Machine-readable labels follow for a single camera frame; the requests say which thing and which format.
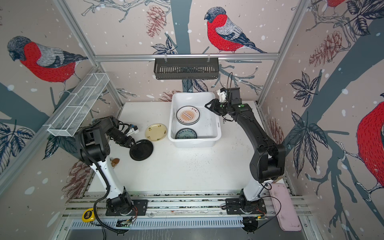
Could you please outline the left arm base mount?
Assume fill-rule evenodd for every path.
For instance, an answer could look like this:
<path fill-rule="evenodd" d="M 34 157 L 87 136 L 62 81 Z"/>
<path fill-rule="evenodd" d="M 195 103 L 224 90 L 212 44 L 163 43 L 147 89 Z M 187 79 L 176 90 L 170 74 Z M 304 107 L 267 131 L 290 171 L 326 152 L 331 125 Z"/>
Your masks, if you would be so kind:
<path fill-rule="evenodd" d="M 145 216 L 149 201 L 146 199 L 131 200 L 128 193 L 107 199 L 106 216 Z"/>

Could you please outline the orange sunburst plate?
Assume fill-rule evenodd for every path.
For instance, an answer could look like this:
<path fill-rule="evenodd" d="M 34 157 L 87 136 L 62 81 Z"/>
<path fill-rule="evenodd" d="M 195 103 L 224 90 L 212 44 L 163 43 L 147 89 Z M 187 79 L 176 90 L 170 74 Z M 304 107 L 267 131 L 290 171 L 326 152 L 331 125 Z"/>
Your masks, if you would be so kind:
<path fill-rule="evenodd" d="M 176 119 L 182 125 L 190 126 L 200 119 L 200 111 L 193 106 L 184 106 L 178 109 Z"/>

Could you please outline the yellow round plate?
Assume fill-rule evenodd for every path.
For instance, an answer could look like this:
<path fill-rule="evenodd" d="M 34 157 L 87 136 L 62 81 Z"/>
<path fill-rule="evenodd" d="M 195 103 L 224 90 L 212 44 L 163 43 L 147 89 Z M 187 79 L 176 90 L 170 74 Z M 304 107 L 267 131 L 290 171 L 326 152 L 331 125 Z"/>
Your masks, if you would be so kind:
<path fill-rule="evenodd" d="M 167 132 L 167 127 L 164 124 L 156 123 L 146 129 L 145 137 L 149 141 L 156 142 L 162 140 Z"/>

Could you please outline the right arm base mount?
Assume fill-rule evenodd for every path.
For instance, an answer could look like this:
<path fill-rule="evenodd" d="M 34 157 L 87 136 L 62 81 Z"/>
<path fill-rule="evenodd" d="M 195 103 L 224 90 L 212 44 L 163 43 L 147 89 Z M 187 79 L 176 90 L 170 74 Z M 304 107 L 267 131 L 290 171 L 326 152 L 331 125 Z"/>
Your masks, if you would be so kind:
<path fill-rule="evenodd" d="M 238 198 L 225 199 L 225 204 L 221 206 L 228 215 L 266 215 L 267 210 L 263 199 L 248 201 L 243 193 Z"/>

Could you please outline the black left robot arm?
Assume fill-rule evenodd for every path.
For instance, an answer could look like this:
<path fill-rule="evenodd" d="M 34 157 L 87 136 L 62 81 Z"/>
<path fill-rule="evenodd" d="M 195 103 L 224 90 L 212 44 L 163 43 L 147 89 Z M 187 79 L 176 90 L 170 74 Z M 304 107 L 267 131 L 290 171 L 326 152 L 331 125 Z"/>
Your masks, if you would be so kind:
<path fill-rule="evenodd" d="M 128 149 L 136 145 L 131 136 L 120 130 L 121 125 L 124 123 L 113 116 L 104 117 L 89 126 L 81 127 L 74 136 L 80 161 L 90 166 L 104 183 L 104 199 L 107 200 L 107 208 L 113 212 L 117 208 L 130 208 L 132 205 L 126 188 L 118 180 L 108 159 L 111 153 L 108 139 Z"/>

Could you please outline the black round plate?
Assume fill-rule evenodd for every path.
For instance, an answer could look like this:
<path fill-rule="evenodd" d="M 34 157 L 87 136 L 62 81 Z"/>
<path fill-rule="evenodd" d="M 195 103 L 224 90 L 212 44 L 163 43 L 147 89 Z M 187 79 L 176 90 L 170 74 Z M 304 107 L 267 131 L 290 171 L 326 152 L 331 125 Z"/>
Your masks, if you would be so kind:
<path fill-rule="evenodd" d="M 130 149 L 130 157 L 134 161 L 143 161 L 151 156 L 154 146 L 149 140 L 139 140 Z"/>

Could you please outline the teal floral plate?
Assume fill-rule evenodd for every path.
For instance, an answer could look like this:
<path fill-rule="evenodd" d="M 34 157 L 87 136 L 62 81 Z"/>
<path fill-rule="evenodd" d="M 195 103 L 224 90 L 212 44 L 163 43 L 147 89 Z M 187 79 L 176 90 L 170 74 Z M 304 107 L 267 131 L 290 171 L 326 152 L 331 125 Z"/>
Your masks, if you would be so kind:
<path fill-rule="evenodd" d="M 180 129 L 175 135 L 175 139 L 197 139 L 197 138 L 198 138 L 198 135 L 196 131 L 194 131 L 191 128 Z"/>

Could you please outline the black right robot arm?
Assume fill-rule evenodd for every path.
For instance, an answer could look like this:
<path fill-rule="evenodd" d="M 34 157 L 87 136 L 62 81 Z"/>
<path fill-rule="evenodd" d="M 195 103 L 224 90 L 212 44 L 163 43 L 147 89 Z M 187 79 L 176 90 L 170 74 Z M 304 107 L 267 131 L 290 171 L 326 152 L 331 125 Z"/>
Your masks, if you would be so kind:
<path fill-rule="evenodd" d="M 248 213 L 261 199 L 263 190 L 271 190 L 272 182 L 284 174 L 286 149 L 271 139 L 257 121 L 252 108 L 242 102 L 239 88 L 221 88 L 218 98 L 205 105 L 205 108 L 218 116 L 231 116 L 244 130 L 254 149 L 250 161 L 252 179 L 242 189 L 239 197 L 241 209 Z"/>

